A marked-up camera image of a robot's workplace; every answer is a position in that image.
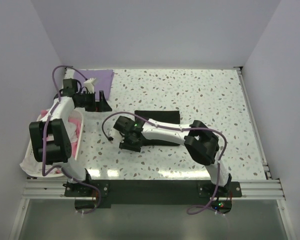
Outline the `black t shirt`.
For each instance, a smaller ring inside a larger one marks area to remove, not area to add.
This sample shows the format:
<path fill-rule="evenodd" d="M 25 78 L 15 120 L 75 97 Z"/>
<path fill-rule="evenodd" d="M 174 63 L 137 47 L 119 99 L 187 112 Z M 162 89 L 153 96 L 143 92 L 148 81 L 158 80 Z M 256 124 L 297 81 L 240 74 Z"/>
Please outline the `black t shirt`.
<path fill-rule="evenodd" d="M 180 111 L 171 110 L 171 111 L 161 111 L 161 110 L 135 110 L 135 115 L 138 115 L 144 119 L 153 119 L 163 123 L 170 124 L 180 124 Z M 177 143 L 168 142 L 159 139 L 146 139 L 145 137 L 141 138 L 142 146 L 179 146 Z"/>

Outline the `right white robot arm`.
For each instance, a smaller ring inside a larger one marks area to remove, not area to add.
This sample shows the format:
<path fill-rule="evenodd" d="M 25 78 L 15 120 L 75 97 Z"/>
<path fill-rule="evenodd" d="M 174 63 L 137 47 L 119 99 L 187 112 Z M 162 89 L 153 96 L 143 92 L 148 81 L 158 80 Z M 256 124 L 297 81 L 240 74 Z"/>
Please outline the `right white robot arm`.
<path fill-rule="evenodd" d="M 109 130 L 110 137 L 119 141 L 122 150 L 140 152 L 145 146 L 184 146 L 191 159 L 207 169 L 213 192 L 223 197 L 231 190 L 232 177 L 219 159 L 216 134 L 198 120 L 180 125 L 126 116 L 120 116 Z"/>

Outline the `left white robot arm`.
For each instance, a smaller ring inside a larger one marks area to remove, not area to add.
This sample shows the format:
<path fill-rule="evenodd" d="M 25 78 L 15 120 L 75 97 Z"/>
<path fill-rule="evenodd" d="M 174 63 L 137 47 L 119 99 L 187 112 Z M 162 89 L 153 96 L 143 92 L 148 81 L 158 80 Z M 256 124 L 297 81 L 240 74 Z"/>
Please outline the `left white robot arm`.
<path fill-rule="evenodd" d="M 83 84 L 73 78 L 64 79 L 63 89 L 58 90 L 47 114 L 29 125 L 33 155 L 37 162 L 42 163 L 42 176 L 59 169 L 69 179 L 78 180 L 75 189 L 82 196 L 89 196 L 94 184 L 86 179 L 86 169 L 72 156 L 66 123 L 76 108 L 84 108 L 87 112 L 112 111 L 103 90 L 99 91 L 99 100 L 96 100 L 96 82 L 96 78 L 87 78 Z"/>

